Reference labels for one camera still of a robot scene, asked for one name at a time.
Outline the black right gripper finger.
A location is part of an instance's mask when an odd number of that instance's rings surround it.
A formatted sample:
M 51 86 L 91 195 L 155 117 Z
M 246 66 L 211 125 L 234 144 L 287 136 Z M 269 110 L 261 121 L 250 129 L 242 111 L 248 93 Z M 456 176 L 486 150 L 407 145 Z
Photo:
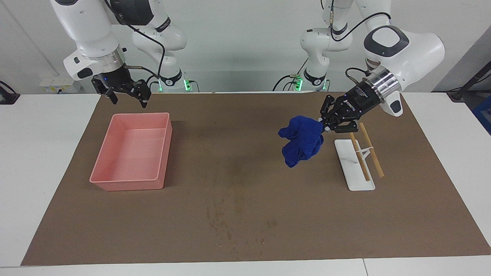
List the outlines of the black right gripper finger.
M 108 89 L 101 91 L 100 94 L 105 96 L 106 98 L 108 98 L 112 102 L 113 105 L 117 104 L 118 98 L 114 92 L 113 87 L 109 87 Z
M 142 108 L 146 108 L 151 97 L 151 90 L 145 80 L 138 80 L 131 82 L 128 94 L 137 99 Z

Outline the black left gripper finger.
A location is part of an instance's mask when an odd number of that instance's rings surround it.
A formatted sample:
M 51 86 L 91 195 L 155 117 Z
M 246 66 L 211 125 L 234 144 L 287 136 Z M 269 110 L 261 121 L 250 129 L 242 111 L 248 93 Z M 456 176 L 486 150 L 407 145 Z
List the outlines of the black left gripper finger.
M 325 131 L 335 133 L 358 132 L 358 121 L 360 117 L 338 117 L 336 115 L 325 116 Z
M 342 121 L 342 114 L 339 111 L 341 101 L 344 95 L 334 97 L 326 95 L 324 103 L 321 106 L 321 121 Z

